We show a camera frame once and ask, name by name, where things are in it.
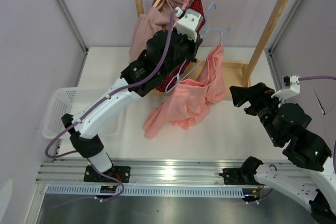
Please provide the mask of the salmon pink skirt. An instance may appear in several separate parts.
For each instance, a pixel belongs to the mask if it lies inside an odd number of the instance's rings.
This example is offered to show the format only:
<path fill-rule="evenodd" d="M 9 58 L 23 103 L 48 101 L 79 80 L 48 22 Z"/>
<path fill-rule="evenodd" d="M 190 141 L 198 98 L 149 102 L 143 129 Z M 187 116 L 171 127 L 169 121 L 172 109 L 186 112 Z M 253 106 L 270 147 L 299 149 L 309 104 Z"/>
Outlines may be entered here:
<path fill-rule="evenodd" d="M 165 102 L 151 110 L 142 126 L 146 138 L 156 137 L 169 123 L 188 130 L 205 119 L 210 107 L 225 97 L 223 57 L 224 48 L 220 44 L 210 51 L 196 80 L 181 81 Z"/>

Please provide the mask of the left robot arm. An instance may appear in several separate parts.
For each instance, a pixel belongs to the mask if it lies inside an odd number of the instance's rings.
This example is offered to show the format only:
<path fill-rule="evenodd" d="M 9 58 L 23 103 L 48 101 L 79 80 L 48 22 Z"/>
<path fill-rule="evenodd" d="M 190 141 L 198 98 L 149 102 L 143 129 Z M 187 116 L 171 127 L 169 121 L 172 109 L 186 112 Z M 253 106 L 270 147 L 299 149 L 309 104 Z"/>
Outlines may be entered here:
<path fill-rule="evenodd" d="M 100 128 L 121 110 L 160 86 L 179 65 L 194 62 L 201 43 L 196 31 L 190 35 L 177 28 L 158 31 L 146 42 L 138 59 L 121 71 L 114 85 L 96 102 L 76 115 L 62 116 L 73 147 L 93 165 L 95 175 L 102 182 L 113 178 L 114 167 L 98 136 Z"/>

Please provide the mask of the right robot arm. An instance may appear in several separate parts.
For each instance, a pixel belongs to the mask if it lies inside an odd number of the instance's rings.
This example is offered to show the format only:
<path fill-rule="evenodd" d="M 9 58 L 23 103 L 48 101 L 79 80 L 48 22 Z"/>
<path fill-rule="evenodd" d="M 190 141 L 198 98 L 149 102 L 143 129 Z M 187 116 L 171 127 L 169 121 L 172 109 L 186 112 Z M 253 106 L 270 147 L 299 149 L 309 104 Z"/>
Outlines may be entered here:
<path fill-rule="evenodd" d="M 271 187 L 303 206 L 317 223 L 335 223 L 334 156 L 324 139 L 307 129 L 311 117 L 301 106 L 282 103 L 299 94 L 299 82 L 286 80 L 285 85 L 279 91 L 262 82 L 229 90 L 235 107 L 249 102 L 245 113 L 259 118 L 273 146 L 282 147 L 289 161 L 307 171 L 314 186 L 300 184 L 252 156 L 239 168 L 224 168 L 219 176 L 225 185 Z"/>

